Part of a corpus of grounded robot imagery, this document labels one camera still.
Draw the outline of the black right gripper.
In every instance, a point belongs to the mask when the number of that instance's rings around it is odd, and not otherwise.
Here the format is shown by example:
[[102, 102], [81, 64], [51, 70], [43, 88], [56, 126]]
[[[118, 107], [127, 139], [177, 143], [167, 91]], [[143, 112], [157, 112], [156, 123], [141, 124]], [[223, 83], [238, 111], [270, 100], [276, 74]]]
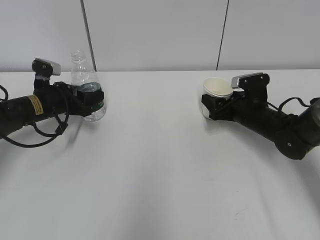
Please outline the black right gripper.
[[201, 96], [202, 115], [209, 120], [236, 122], [253, 116], [253, 107], [249, 104], [248, 93], [235, 91], [230, 98]]

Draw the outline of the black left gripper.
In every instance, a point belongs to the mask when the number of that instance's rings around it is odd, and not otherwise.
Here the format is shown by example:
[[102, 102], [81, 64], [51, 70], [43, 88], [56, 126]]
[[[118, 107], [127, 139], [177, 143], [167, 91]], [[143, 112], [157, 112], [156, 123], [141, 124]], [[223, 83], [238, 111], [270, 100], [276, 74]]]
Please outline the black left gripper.
[[101, 89], [81, 91], [62, 81], [55, 82], [53, 87], [61, 94], [69, 115], [87, 117], [92, 114], [92, 108], [102, 108], [104, 105], [104, 92]]

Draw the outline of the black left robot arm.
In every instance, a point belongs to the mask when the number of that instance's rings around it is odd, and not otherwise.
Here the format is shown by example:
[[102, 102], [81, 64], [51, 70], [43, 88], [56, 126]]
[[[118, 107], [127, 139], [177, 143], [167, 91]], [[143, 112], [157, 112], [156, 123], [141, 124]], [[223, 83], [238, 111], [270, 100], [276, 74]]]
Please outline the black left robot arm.
[[0, 103], [0, 135], [9, 134], [57, 115], [87, 117], [104, 106], [104, 92], [100, 85], [90, 91], [91, 83], [73, 86], [62, 81], [34, 89], [32, 95]]

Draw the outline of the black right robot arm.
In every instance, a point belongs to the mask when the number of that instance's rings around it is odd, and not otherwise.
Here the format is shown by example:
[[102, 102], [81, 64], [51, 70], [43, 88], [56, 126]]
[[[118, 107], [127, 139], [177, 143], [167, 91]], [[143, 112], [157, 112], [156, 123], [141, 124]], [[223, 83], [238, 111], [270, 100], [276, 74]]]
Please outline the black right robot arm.
[[267, 101], [253, 101], [243, 91], [235, 91], [230, 99], [208, 94], [201, 97], [210, 120], [236, 122], [273, 142], [287, 158], [302, 160], [320, 145], [320, 99], [316, 97], [305, 104], [297, 98], [306, 108], [300, 115], [282, 111], [290, 101], [292, 98], [271, 109]]

